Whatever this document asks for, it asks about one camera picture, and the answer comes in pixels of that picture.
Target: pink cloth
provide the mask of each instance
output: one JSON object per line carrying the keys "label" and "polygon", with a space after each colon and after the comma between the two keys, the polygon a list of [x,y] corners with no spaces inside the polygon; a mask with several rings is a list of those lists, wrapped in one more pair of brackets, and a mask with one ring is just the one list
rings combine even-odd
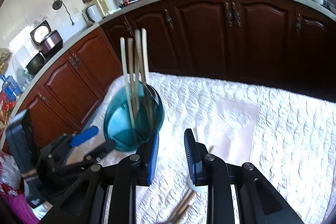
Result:
{"label": "pink cloth", "polygon": [[36,218],[32,209],[26,201],[24,194],[7,196],[7,202],[13,212],[23,221],[24,224],[37,224],[40,220]]}

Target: wooden chopstick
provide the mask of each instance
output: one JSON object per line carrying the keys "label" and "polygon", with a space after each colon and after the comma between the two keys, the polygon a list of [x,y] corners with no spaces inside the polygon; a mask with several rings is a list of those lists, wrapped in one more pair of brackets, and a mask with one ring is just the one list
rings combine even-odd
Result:
{"label": "wooden chopstick", "polygon": [[133,117],[133,110],[132,110],[132,103],[131,103],[131,95],[130,95],[129,85],[128,85],[125,39],[123,37],[120,38],[120,49],[121,49],[121,63],[122,63],[122,68],[123,68],[124,80],[125,80],[125,89],[126,89],[126,98],[127,98],[127,105],[128,105],[128,110],[129,110],[129,117],[131,119],[132,128],[134,128],[134,117]]}
{"label": "wooden chopstick", "polygon": [[146,83],[144,82],[145,73],[144,73],[144,68],[143,68],[142,45],[141,45],[141,36],[140,36],[139,30],[135,30],[135,42],[136,42],[136,49],[137,49],[137,53],[139,57],[139,67],[140,67],[140,74],[142,78],[143,94],[145,97],[145,109],[146,109],[149,125],[152,129],[152,121],[149,117],[148,94],[146,92]]}
{"label": "wooden chopstick", "polygon": [[132,103],[132,112],[133,112],[134,123],[135,123],[135,120],[137,119],[137,106],[135,102],[135,89],[134,89],[134,78],[133,78],[134,77],[133,75],[133,72],[134,72],[133,39],[128,38],[127,44],[128,44],[128,72],[129,72],[129,78],[130,78],[130,83],[131,83],[131,103]]}
{"label": "wooden chopstick", "polygon": [[[149,79],[149,71],[148,71],[148,57],[147,57],[147,31],[146,29],[141,29],[141,36],[142,36],[142,56],[143,56],[143,70],[144,70],[144,79],[142,79],[143,82],[145,82],[145,85],[148,85],[148,79]],[[148,94],[149,90],[146,87],[146,89],[143,91]],[[148,110],[149,110],[149,118],[150,118],[150,127],[153,129],[154,127],[154,119],[153,119],[153,109],[152,109],[152,96],[147,96],[148,99]]]}

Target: chopstick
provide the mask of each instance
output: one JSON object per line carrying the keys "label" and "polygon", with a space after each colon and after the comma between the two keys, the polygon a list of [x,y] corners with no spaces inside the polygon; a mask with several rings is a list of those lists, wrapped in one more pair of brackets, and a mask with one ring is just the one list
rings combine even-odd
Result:
{"label": "chopstick", "polygon": [[141,74],[141,77],[142,77],[143,94],[144,94],[144,97],[145,97],[145,109],[146,109],[149,125],[152,129],[153,128],[152,120],[149,116],[148,94],[146,92],[146,83],[144,82],[145,73],[144,73],[144,67],[143,67],[143,58],[142,58],[142,49],[141,49],[141,36],[140,36],[140,31],[139,30],[135,30],[135,42],[136,42],[136,49],[137,49],[138,58],[139,58],[138,60],[139,60],[140,74]]}
{"label": "chopstick", "polygon": [[147,56],[147,31],[146,29],[142,28],[141,29],[141,36],[142,36],[142,55],[143,55],[143,70],[144,70],[144,79],[142,79],[143,82],[145,82],[146,90],[143,92],[146,92],[147,95],[148,93],[150,94],[147,96],[148,100],[148,110],[149,110],[149,118],[150,118],[150,127],[153,129],[154,127],[154,119],[153,119],[153,109],[152,109],[152,95],[147,88],[148,85],[148,79],[149,79],[149,71],[148,71],[148,56]]}
{"label": "chopstick", "polygon": [[168,222],[177,223],[177,222],[173,222],[173,220],[176,221],[177,220],[176,216],[181,215],[186,209],[186,207],[188,208],[188,203],[194,197],[195,194],[196,194],[196,191],[192,189],[188,189],[188,191],[185,193],[185,195],[181,199],[180,203],[174,208],[173,212],[168,218]]}
{"label": "chopstick", "polygon": [[120,38],[120,49],[121,49],[121,63],[122,63],[122,68],[123,68],[124,80],[125,80],[125,89],[126,89],[129,117],[131,119],[132,128],[134,128],[134,117],[133,117],[133,110],[132,110],[132,103],[131,103],[131,95],[130,95],[129,85],[128,85],[128,76],[127,76],[125,39],[123,37]]}
{"label": "chopstick", "polygon": [[134,89],[134,56],[133,56],[133,39],[128,38],[127,39],[128,44],[128,72],[129,72],[129,78],[131,83],[131,103],[132,103],[132,112],[134,117],[134,122],[137,119],[137,106],[135,102],[135,89]]}

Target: metal screw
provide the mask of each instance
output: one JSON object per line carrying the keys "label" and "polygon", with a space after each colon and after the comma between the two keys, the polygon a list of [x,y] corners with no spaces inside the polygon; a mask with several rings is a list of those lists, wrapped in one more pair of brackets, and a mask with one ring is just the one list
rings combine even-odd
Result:
{"label": "metal screw", "polygon": [[244,168],[247,170],[252,170],[254,168],[254,165],[250,162],[244,163]]}
{"label": "metal screw", "polygon": [[215,159],[215,156],[214,156],[213,154],[206,154],[206,155],[204,156],[204,158],[205,158],[206,160],[214,160],[214,159]]}
{"label": "metal screw", "polygon": [[129,156],[129,159],[131,161],[137,161],[137,160],[140,159],[140,156],[138,154],[132,154],[132,155]]}
{"label": "metal screw", "polygon": [[91,166],[91,171],[92,172],[97,172],[100,170],[100,165],[99,164],[94,164]]}

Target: plastic bag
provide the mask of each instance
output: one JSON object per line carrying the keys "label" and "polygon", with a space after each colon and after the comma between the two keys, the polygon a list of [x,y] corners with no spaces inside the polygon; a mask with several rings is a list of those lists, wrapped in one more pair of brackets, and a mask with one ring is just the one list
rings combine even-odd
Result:
{"label": "plastic bag", "polygon": [[14,158],[0,150],[0,182],[18,189],[21,183],[21,173]]}
{"label": "plastic bag", "polygon": [[30,75],[21,64],[16,59],[16,56],[12,58],[13,69],[15,72],[16,82],[18,83],[20,89],[24,91],[29,83],[32,81],[33,76]]}

